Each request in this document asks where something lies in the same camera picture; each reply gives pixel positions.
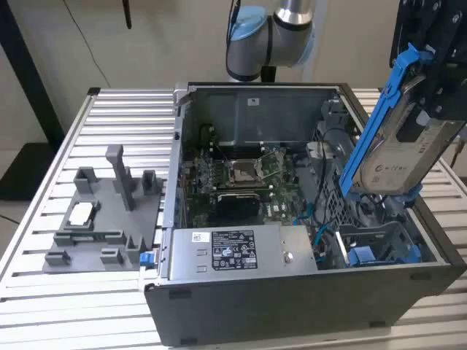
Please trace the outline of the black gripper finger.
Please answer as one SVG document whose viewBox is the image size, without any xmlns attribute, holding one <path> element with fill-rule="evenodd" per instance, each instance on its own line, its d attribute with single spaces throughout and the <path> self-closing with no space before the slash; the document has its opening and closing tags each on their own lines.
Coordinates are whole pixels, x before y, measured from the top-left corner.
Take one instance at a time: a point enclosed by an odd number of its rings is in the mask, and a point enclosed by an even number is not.
<svg viewBox="0 0 467 350">
<path fill-rule="evenodd" d="M 466 66 L 448 66 L 437 77 L 428 115 L 437 120 L 466 121 Z"/>
<path fill-rule="evenodd" d="M 436 82 L 439 70 L 425 66 L 417 67 L 417 74 L 403 86 L 401 125 L 396 139 L 401 143 L 413 143 L 419 138 L 429 121 L 434 118 L 437 102 Z"/>
</svg>

